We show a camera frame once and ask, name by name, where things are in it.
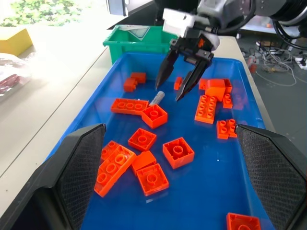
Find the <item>orange lego brick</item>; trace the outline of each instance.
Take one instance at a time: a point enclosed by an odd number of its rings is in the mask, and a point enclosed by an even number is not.
[[[224,78],[223,80],[225,82],[225,87],[226,87],[225,93],[231,93],[231,91],[232,91],[232,84],[231,84],[230,80],[228,78]]]
[[[198,102],[195,120],[209,124],[213,124],[216,108],[216,98],[209,96],[201,96]]]
[[[188,164],[194,159],[194,151],[184,138],[178,138],[163,144],[163,154],[173,169]]]
[[[99,166],[95,192],[104,197],[135,159],[134,152],[119,145]]]
[[[146,82],[146,73],[131,73],[131,78],[134,78],[138,81],[138,83],[145,83]]]
[[[258,217],[228,213],[226,221],[227,230],[261,230]]]
[[[223,79],[210,79],[207,82],[205,95],[210,97],[216,97],[221,102],[225,94],[225,82]]]
[[[150,151],[145,151],[136,157],[135,161],[132,163],[132,170],[136,175],[138,170],[154,164],[157,164],[156,158]]]
[[[145,196],[157,193],[169,186],[160,164],[154,164],[136,172]]]
[[[223,98],[223,108],[224,109],[232,109],[233,103],[229,93],[225,93]]]
[[[167,112],[155,104],[142,111],[142,120],[150,128],[157,128],[167,122]]]
[[[208,83],[208,79],[201,78],[200,82],[199,82],[198,89],[199,90],[206,90],[207,83]]]
[[[111,106],[111,111],[118,114],[141,115],[148,103],[148,101],[142,100],[117,98]]]
[[[183,81],[182,77],[177,77],[176,78],[176,81],[175,81],[175,84],[174,84],[174,90],[179,90],[180,89],[182,81]]]
[[[128,144],[137,150],[147,151],[157,140],[157,135],[148,132],[142,128],[136,130],[136,132],[128,140]]]
[[[127,78],[124,83],[125,92],[133,92],[138,85],[138,81],[135,78]]]
[[[101,159],[107,159],[111,153],[119,146],[115,141],[110,141],[104,148],[101,150]]]
[[[235,119],[222,120],[216,122],[217,138],[227,140],[229,137],[236,138],[235,133],[236,121]]]

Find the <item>white table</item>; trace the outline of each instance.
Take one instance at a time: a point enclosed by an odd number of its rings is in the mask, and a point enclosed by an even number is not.
[[[31,32],[38,54],[47,57],[38,58],[33,80],[0,104],[0,216],[112,66],[109,49],[95,44],[101,43],[109,31],[90,42],[78,32],[70,31],[64,41],[54,35],[50,41],[47,31],[43,35],[41,31],[40,35]],[[63,37],[65,32],[54,34]],[[74,36],[81,36],[77,43],[71,39]],[[78,46],[80,41],[87,45]],[[215,56],[238,59],[244,64],[265,126],[274,131],[236,39],[221,37]]]

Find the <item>green foliage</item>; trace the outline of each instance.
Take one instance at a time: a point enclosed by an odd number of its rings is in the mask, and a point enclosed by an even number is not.
[[[82,12],[73,0],[17,0],[11,6],[15,15],[4,19],[0,26],[35,23],[62,26],[78,22]]]

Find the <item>robotic arm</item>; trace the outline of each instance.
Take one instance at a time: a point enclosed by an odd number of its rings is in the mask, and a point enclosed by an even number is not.
[[[255,15],[273,19],[277,35],[294,48],[307,50],[291,43],[299,37],[307,37],[307,0],[200,0],[197,14],[165,8],[163,31],[179,38],[170,42],[170,50],[165,57],[156,79],[160,87],[172,73],[179,55],[195,65],[181,84],[176,101],[182,99],[199,81],[204,71],[211,65],[213,50],[220,42],[218,35],[237,31]],[[245,16],[237,25],[228,27],[234,19]],[[283,26],[298,26],[299,37],[289,36]]]

